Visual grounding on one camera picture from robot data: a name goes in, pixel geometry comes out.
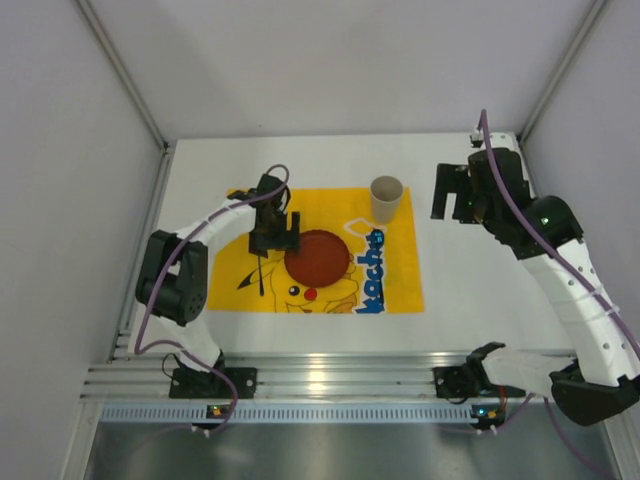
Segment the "blue metallic fork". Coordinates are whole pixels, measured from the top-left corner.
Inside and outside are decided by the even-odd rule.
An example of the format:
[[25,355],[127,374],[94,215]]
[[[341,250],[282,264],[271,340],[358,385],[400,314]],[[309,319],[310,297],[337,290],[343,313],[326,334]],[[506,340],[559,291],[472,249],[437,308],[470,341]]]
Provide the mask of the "blue metallic fork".
[[264,297],[265,295],[265,289],[264,289],[264,276],[263,276],[263,271],[262,271],[262,256],[258,255],[257,256],[257,264],[258,264],[258,277],[259,277],[259,294],[261,297]]

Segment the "red-orange plate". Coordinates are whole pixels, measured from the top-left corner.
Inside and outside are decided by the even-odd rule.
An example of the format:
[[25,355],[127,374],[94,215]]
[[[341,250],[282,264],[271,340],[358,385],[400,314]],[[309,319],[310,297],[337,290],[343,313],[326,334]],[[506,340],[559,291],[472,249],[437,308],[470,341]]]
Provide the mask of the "red-orange plate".
[[347,273],[350,253],[346,243],[326,230],[300,234],[297,251],[287,251],[285,268],[296,282],[312,288],[333,285]]

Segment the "beige paper cup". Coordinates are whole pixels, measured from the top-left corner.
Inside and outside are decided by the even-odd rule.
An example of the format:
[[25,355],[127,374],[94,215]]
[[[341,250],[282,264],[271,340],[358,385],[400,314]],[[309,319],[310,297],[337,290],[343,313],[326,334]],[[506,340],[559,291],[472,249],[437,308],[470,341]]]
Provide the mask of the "beige paper cup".
[[379,224],[390,223],[404,194],[404,186],[393,176],[379,176],[370,184],[371,210]]

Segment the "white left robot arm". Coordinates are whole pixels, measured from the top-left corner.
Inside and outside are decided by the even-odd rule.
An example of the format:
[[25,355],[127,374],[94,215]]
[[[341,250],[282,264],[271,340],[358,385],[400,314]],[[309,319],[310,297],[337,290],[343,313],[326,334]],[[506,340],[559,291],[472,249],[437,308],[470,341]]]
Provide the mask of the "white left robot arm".
[[287,212],[289,176],[286,166],[273,165],[257,186],[232,192],[216,211],[177,231],[151,234],[135,287],[136,300],[145,307],[135,354],[169,346],[187,370],[227,379],[223,352],[201,319],[209,260],[244,234],[249,253],[259,260],[271,252],[299,250],[300,214]]

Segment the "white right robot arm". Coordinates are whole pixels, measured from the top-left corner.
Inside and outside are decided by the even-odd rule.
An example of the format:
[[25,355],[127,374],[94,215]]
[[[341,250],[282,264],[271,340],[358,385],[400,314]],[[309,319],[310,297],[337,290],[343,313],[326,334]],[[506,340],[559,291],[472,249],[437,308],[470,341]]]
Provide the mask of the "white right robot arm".
[[614,417],[639,401],[639,347],[621,322],[590,259],[583,230],[559,197],[535,197],[520,155],[470,137],[464,164],[436,171],[431,217],[444,217],[454,196],[454,220],[484,227],[540,286],[572,343],[572,358],[514,350],[490,342],[456,367],[434,371],[438,397],[466,401],[511,387],[552,399],[581,426]]

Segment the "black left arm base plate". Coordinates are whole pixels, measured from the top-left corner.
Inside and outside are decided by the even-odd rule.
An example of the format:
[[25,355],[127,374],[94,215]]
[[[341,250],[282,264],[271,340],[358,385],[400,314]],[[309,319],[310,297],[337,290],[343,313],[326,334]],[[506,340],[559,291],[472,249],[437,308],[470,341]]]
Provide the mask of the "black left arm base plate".
[[[239,399],[252,399],[257,388],[258,370],[250,367],[226,367],[223,374],[237,390]],[[173,370],[169,389],[171,399],[232,399],[231,387],[210,372],[187,367]]]

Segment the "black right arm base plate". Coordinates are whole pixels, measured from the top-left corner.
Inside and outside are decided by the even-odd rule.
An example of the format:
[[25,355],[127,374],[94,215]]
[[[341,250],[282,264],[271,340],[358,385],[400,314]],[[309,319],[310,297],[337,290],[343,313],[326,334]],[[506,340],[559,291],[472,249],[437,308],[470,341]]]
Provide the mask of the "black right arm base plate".
[[524,398],[526,392],[510,386],[495,386],[477,380],[462,366],[435,367],[432,370],[436,396],[451,401],[475,398]]

